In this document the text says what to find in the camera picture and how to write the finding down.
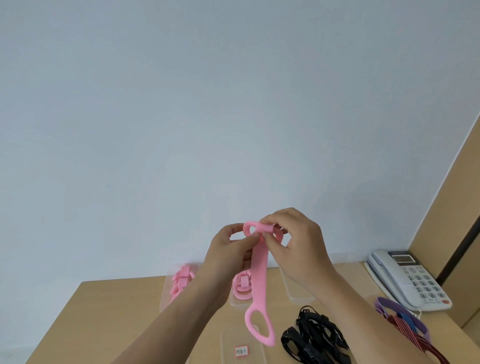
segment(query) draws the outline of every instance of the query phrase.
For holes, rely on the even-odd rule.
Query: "purple strap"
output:
[[[392,300],[389,300],[388,298],[384,297],[378,297],[375,301],[375,309],[383,314],[385,317],[388,317],[388,313],[385,311],[384,307],[389,308],[391,310],[394,310],[395,312],[400,312],[404,315],[407,315],[410,317],[417,327],[417,329],[423,334],[423,337],[428,341],[432,342],[430,340],[430,333],[428,331],[428,328],[425,326],[423,322],[421,322],[419,319],[417,319],[414,315],[410,313],[409,310],[407,310],[405,307],[403,307],[401,304],[393,302]]]

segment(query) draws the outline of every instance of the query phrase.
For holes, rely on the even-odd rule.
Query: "forearm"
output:
[[[331,313],[359,364],[429,364],[431,360],[371,307],[338,273],[311,289]]]
[[[112,364],[184,364],[216,311],[195,280]]]

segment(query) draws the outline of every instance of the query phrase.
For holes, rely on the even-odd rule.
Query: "telephone handset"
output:
[[[375,250],[367,263],[387,290],[407,309],[436,311],[452,307],[446,293],[409,252]]]

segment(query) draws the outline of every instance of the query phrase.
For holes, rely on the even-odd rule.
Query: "left hand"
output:
[[[212,304],[216,305],[216,309],[227,302],[235,275],[250,269],[252,249],[260,241],[258,233],[241,240],[230,240],[234,233],[242,230],[242,223],[227,225],[220,229],[213,237],[204,263],[194,279],[212,295]]]

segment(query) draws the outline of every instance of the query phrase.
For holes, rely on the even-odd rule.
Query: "handwritten label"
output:
[[[247,356],[248,353],[248,345],[236,346],[235,347],[235,357]]]

